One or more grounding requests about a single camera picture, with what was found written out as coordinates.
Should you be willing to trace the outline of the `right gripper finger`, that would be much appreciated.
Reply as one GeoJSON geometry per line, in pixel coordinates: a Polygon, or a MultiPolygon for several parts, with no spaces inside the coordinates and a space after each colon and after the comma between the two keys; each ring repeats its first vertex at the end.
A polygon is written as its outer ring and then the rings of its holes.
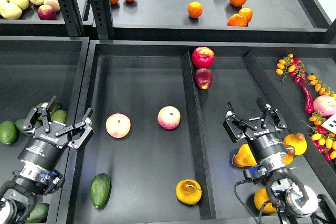
{"type": "Polygon", "coordinates": [[[246,119],[237,116],[231,103],[228,102],[225,105],[227,110],[225,115],[225,121],[223,122],[223,127],[228,133],[231,141],[237,143],[241,139],[254,139],[250,136],[247,131],[252,130],[252,132],[257,130],[257,126],[248,122],[246,119]]]}
{"type": "Polygon", "coordinates": [[[268,130],[269,132],[282,132],[287,129],[284,118],[278,109],[274,109],[270,104],[266,104],[262,97],[258,97],[257,105],[261,112],[260,127],[263,130],[268,130]]]}

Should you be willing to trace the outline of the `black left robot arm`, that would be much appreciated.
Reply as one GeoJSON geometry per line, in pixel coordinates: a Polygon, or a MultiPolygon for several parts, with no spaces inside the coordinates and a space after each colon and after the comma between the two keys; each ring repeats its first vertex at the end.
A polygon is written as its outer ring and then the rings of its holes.
{"type": "Polygon", "coordinates": [[[83,118],[70,126],[51,119],[57,97],[41,107],[33,107],[22,123],[21,130],[31,139],[18,159],[24,163],[13,179],[1,186],[1,223],[25,223],[35,209],[38,196],[53,194],[65,182],[57,171],[66,147],[79,150],[93,136],[91,115],[88,108],[83,118]]]}

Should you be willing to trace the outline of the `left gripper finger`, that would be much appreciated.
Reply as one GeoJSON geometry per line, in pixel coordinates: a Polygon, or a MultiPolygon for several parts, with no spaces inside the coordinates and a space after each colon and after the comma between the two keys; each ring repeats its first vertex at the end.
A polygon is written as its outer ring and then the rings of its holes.
{"type": "Polygon", "coordinates": [[[69,146],[75,150],[85,147],[94,134],[90,118],[92,113],[92,108],[88,108],[80,122],[56,131],[55,137],[58,139],[56,147],[63,149],[69,146]]]}
{"type": "Polygon", "coordinates": [[[41,116],[43,130],[45,133],[49,133],[51,125],[50,113],[55,109],[56,105],[57,96],[54,95],[50,101],[43,103],[41,107],[32,107],[21,126],[21,129],[25,132],[34,133],[36,129],[35,124],[38,121],[38,118],[41,116]]]}

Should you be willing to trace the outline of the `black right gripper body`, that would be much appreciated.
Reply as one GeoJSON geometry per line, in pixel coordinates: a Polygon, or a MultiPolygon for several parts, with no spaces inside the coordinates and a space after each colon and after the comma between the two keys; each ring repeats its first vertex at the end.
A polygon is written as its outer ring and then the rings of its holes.
{"type": "Polygon", "coordinates": [[[280,132],[287,126],[275,123],[258,122],[257,125],[246,127],[245,139],[258,164],[271,161],[282,162],[282,158],[287,155],[287,149],[281,139],[280,132]]]}

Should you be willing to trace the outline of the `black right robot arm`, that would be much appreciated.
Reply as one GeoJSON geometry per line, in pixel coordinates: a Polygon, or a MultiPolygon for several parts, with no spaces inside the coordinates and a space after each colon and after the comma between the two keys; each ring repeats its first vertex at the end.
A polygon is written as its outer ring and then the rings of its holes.
{"type": "Polygon", "coordinates": [[[261,97],[257,104],[262,116],[243,119],[230,103],[226,104],[223,126],[232,142],[245,139],[256,165],[243,171],[244,183],[261,183],[268,199],[262,207],[271,203],[277,211],[280,223],[297,223],[298,219],[309,217],[312,223],[335,223],[335,211],[327,197],[315,194],[305,186],[285,165],[283,158],[288,151],[280,133],[287,128],[281,113],[266,104],[261,97]]]}

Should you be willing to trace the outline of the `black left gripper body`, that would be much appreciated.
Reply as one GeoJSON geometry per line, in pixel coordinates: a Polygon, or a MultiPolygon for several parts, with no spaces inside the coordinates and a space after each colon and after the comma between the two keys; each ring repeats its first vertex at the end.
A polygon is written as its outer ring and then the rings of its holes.
{"type": "Polygon", "coordinates": [[[63,132],[66,128],[64,124],[57,121],[52,121],[49,127],[49,133],[46,133],[42,126],[36,129],[34,136],[18,156],[20,161],[33,163],[44,170],[54,170],[74,133],[55,135],[56,132],[63,132]]]}

